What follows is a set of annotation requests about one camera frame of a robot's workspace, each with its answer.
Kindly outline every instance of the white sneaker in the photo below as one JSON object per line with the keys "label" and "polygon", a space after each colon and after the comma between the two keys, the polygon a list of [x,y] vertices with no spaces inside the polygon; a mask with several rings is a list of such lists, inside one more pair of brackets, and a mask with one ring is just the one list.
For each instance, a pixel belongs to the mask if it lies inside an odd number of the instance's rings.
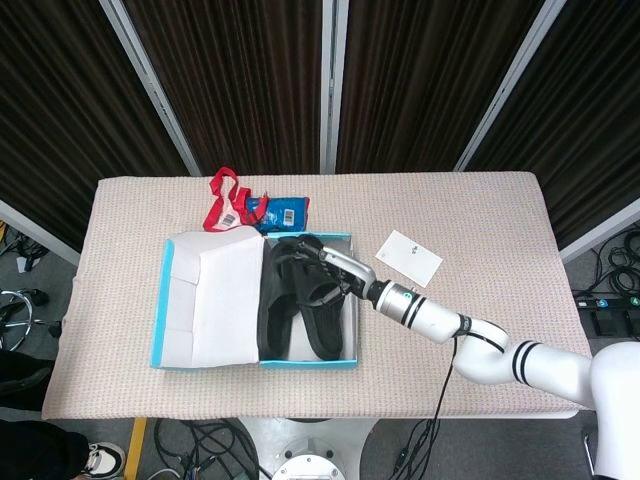
{"label": "white sneaker", "polygon": [[106,480],[118,475],[124,469],[124,451],[113,443],[89,444],[89,459],[82,474],[86,478]]}

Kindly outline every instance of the white robotic arm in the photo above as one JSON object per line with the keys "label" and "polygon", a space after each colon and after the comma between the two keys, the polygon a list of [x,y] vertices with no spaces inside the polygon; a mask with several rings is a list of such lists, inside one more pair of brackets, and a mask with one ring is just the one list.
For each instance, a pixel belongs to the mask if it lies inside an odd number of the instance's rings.
{"label": "white robotic arm", "polygon": [[480,384],[517,381],[595,409],[595,478],[640,478],[639,343],[612,345],[593,360],[534,341],[509,347],[507,333],[493,323],[455,313],[397,283],[379,282],[369,266],[333,249],[318,252],[301,245],[301,250],[337,268],[356,296],[410,330],[435,343],[465,337],[454,359],[465,378]]}

